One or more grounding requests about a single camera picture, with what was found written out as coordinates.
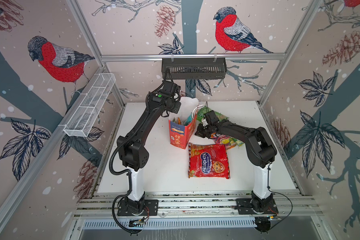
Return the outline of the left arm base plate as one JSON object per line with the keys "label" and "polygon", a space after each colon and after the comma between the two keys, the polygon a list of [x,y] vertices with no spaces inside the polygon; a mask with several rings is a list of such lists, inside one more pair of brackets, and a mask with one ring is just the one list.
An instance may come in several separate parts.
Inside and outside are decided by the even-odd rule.
{"label": "left arm base plate", "polygon": [[156,216],[158,214],[158,200],[132,201],[129,198],[121,200],[118,206],[117,216],[138,217],[138,216]]}

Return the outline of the red snack bag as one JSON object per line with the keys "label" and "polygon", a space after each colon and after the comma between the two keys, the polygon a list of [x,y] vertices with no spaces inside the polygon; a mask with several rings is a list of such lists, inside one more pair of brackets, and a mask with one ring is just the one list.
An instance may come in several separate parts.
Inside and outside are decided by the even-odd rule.
{"label": "red snack bag", "polygon": [[189,178],[231,178],[227,150],[224,145],[189,143],[188,149]]}

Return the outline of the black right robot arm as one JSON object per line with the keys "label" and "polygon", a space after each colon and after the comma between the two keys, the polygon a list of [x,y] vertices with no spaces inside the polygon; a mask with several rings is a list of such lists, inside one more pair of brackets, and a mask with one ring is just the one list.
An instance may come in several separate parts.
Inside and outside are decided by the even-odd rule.
{"label": "black right robot arm", "polygon": [[230,122],[219,120],[214,111],[204,114],[206,124],[200,123],[195,133],[201,138],[211,139],[212,134],[226,135],[245,144],[249,161],[254,165],[254,188],[251,192],[251,208],[255,213],[263,213],[273,204],[273,193],[270,190],[270,166],[277,155],[265,128],[247,128]]}

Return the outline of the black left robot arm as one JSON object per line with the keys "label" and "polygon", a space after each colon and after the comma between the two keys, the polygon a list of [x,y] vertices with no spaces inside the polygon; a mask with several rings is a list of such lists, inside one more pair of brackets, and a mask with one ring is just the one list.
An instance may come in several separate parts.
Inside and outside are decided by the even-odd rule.
{"label": "black left robot arm", "polygon": [[139,176],[139,173],[142,172],[149,159],[145,143],[156,121],[164,112],[167,116],[169,113],[178,113],[181,106],[180,90],[181,87],[174,82],[164,80],[156,90],[148,93],[146,108],[133,129],[126,136],[120,136],[117,139],[119,158],[123,166],[131,172],[129,174],[130,193],[125,203],[139,213],[143,211],[145,201],[143,178]]}

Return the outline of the green chips bag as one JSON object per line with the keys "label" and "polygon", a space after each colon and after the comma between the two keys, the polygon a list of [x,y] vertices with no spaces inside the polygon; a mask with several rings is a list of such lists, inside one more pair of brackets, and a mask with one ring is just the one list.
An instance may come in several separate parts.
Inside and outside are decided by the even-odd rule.
{"label": "green chips bag", "polygon": [[[207,108],[206,106],[199,109],[199,111],[197,113],[197,121],[201,122],[203,124],[203,126],[206,126],[208,124],[207,121],[205,120],[204,114],[210,112],[211,110],[212,109]],[[216,114],[216,116],[218,117],[218,119],[220,121],[229,119],[229,117],[227,117],[219,112],[214,111],[214,113]]]}

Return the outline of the green yellow candy packet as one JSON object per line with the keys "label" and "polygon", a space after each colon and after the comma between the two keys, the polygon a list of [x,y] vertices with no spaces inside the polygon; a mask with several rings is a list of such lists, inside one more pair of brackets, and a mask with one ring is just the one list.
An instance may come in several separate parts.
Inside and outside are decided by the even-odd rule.
{"label": "green yellow candy packet", "polygon": [[222,140],[222,143],[226,146],[227,150],[236,146],[240,147],[244,144],[242,141],[231,137],[227,137],[226,139]]}

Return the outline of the red paper gift bag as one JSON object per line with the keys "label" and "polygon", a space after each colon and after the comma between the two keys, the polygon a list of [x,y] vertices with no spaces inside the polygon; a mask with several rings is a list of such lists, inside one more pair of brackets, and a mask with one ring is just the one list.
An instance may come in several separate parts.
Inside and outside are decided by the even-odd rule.
{"label": "red paper gift bag", "polygon": [[169,115],[169,136],[171,145],[185,149],[195,130],[198,111],[204,107],[197,98],[182,97],[177,114]]}

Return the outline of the orange candy snack packet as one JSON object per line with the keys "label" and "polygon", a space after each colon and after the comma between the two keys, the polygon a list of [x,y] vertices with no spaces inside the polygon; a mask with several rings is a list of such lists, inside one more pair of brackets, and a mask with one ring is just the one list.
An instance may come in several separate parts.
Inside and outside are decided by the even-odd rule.
{"label": "orange candy snack packet", "polygon": [[220,134],[214,133],[211,135],[211,139],[214,141],[215,144],[224,145],[226,150],[234,148],[238,145],[236,139],[231,138],[226,135],[220,135]]}

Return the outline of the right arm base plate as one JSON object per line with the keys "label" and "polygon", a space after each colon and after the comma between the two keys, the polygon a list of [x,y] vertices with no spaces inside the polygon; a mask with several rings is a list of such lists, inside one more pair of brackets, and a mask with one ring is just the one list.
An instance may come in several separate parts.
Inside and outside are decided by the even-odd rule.
{"label": "right arm base plate", "polygon": [[267,215],[275,216],[279,214],[274,199],[257,200],[257,199],[236,199],[235,210],[239,215]]}

